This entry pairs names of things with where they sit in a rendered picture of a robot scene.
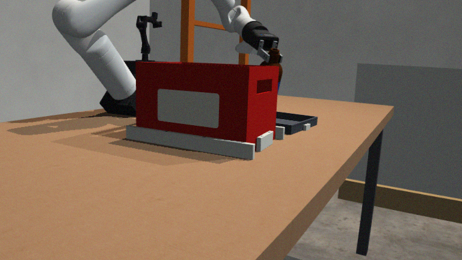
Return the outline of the brown bottle with blue label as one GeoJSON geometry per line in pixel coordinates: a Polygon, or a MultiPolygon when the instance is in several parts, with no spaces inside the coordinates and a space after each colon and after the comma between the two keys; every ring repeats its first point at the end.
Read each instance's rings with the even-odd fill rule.
{"type": "Polygon", "coordinates": [[[280,81],[281,81],[282,73],[283,73],[282,66],[279,63],[280,53],[279,53],[279,50],[275,49],[275,48],[271,48],[271,50],[268,53],[270,54],[269,63],[267,63],[266,61],[263,61],[260,65],[262,65],[262,66],[279,66],[279,82],[278,82],[278,91],[279,91],[280,81]]]}

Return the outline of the red crate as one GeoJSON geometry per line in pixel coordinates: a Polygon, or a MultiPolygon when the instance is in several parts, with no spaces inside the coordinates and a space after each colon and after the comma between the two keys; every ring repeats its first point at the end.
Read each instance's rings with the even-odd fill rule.
{"type": "Polygon", "coordinates": [[[135,73],[138,127],[254,143],[255,151],[258,136],[274,131],[275,139],[279,66],[135,62],[135,73]]]}

